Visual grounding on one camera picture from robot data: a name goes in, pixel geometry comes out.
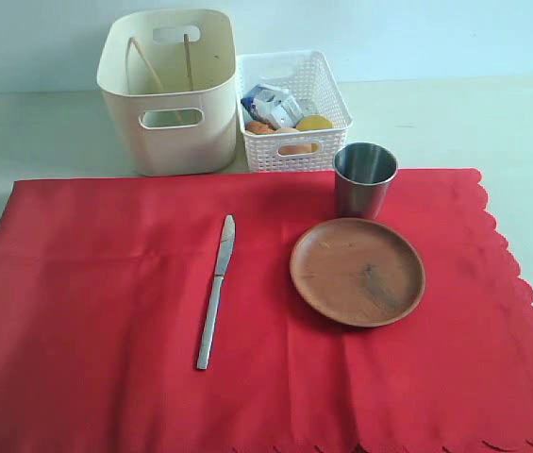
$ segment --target knife handle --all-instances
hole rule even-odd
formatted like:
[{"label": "knife handle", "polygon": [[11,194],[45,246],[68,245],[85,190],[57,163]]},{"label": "knife handle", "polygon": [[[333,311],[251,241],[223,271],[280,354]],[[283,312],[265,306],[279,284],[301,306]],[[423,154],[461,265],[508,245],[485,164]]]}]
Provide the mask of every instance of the knife handle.
[{"label": "knife handle", "polygon": [[199,358],[197,359],[197,369],[208,369],[209,352],[211,351],[211,342],[213,341],[213,332],[216,328],[216,315],[218,314],[218,305],[220,305],[220,288],[225,280],[222,276],[213,278],[211,285],[211,295],[209,296],[208,314],[206,323],[203,326],[203,335],[201,336],[201,348],[199,349]]}]

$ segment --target plate rim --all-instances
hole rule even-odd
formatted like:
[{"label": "plate rim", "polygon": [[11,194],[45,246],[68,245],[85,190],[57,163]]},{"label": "plate rim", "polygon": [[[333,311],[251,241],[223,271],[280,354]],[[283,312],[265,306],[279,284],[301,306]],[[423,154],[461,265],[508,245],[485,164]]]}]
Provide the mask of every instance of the plate rim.
[{"label": "plate rim", "polygon": [[[306,240],[306,238],[316,228],[321,228],[323,226],[327,226],[327,225],[331,225],[331,224],[348,224],[348,223],[369,224],[371,226],[375,226],[375,227],[378,227],[378,228],[381,228],[381,229],[385,230],[388,234],[391,234],[392,236],[395,236],[402,243],[404,243],[404,245],[406,245],[408,247],[408,249],[412,252],[413,256],[417,259],[417,262],[419,263],[419,270],[420,270],[421,281],[422,281],[421,286],[419,288],[419,292],[415,296],[415,299],[408,306],[408,308],[406,310],[404,310],[402,313],[394,316],[393,318],[390,318],[390,319],[388,319],[386,321],[378,321],[378,322],[351,323],[351,322],[348,322],[347,320],[340,319],[339,317],[337,317],[335,315],[332,315],[329,312],[325,312],[324,310],[320,310],[320,308],[316,307],[315,305],[313,305],[310,302],[310,298],[307,297],[304,294],[304,292],[300,289],[301,285],[299,285],[298,282],[297,282],[297,279],[299,278],[299,276],[297,276],[295,274],[295,272],[293,271],[293,268],[294,268],[294,264],[297,262],[297,258],[296,257],[297,257],[298,249],[300,248],[302,243]],[[417,306],[421,302],[421,300],[422,300],[422,298],[424,296],[424,292],[425,292],[425,267],[424,267],[424,262],[423,262],[421,256],[419,255],[419,253],[417,252],[417,250],[415,249],[415,247],[409,241],[407,241],[407,239],[405,239],[405,237],[402,236],[400,233],[394,231],[389,226],[385,226],[385,225],[380,224],[379,222],[376,222],[374,220],[360,219],[360,218],[357,218],[357,217],[340,217],[340,218],[336,218],[336,219],[325,220],[324,222],[321,222],[319,224],[311,226],[295,242],[295,245],[293,246],[293,250],[291,251],[291,257],[290,257],[289,266],[290,266],[291,281],[293,282],[293,286],[295,287],[295,290],[300,294],[302,299],[304,299],[304,301],[308,305],[310,305],[314,310],[316,310],[319,313],[321,313],[323,316],[325,316],[325,317],[327,317],[329,319],[332,319],[333,321],[336,321],[338,323],[347,325],[347,326],[354,326],[354,327],[380,327],[380,326],[386,326],[388,324],[395,323],[396,321],[400,321],[402,318],[404,318],[404,317],[408,316],[409,314],[411,314],[415,310],[415,308],[417,308]]]}]

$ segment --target knife blade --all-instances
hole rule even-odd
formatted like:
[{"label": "knife blade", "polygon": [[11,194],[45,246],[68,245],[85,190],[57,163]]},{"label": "knife blade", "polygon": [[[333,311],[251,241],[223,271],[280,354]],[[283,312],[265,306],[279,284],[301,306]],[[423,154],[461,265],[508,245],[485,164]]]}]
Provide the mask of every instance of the knife blade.
[{"label": "knife blade", "polygon": [[197,359],[197,369],[208,369],[209,353],[213,342],[213,333],[216,328],[216,316],[218,306],[220,305],[220,289],[225,280],[226,268],[232,256],[232,248],[235,243],[235,219],[228,214],[225,218],[225,224],[222,227],[222,236],[220,238],[220,248],[218,249],[218,258],[216,259],[216,269],[213,273],[213,283],[211,284],[211,295],[209,296],[208,314],[203,326],[203,335],[201,336],[201,348]]}]

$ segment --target white wall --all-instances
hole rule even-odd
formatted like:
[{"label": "white wall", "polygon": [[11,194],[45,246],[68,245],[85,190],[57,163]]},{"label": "white wall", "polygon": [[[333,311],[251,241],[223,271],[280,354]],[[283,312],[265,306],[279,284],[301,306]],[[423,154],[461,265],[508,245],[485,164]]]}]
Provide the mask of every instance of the white wall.
[{"label": "white wall", "polygon": [[209,7],[237,52],[315,48],[341,81],[533,74],[533,0],[0,0],[0,92],[87,90],[108,27]]}]

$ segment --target cup rim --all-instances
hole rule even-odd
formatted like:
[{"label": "cup rim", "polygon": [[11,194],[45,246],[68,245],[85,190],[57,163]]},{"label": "cup rim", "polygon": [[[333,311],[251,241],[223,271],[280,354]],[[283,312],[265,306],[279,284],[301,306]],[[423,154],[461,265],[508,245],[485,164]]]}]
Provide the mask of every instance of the cup rim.
[{"label": "cup rim", "polygon": [[[383,181],[378,181],[378,182],[358,182],[358,181],[355,181],[354,179],[350,179],[349,177],[346,177],[346,176],[342,175],[341,172],[338,170],[337,165],[335,164],[335,159],[338,156],[338,154],[340,154],[341,151],[344,151],[348,146],[353,146],[353,145],[357,145],[357,144],[367,144],[367,145],[370,145],[370,146],[377,146],[378,148],[383,149],[391,157],[391,159],[393,160],[393,162],[395,164],[395,168],[394,168],[393,173],[388,178],[384,179]],[[345,179],[346,181],[351,182],[352,184],[358,184],[359,186],[366,186],[366,187],[379,186],[381,184],[386,184],[386,183],[392,181],[394,179],[394,177],[396,176],[396,174],[398,173],[398,159],[396,158],[396,156],[388,148],[385,148],[384,146],[381,146],[380,144],[377,144],[377,143],[355,142],[355,143],[346,144],[344,147],[342,147],[342,148],[340,148],[340,149],[338,149],[336,151],[336,153],[333,155],[333,160],[331,161],[331,164],[333,166],[333,171],[340,178]]]}]

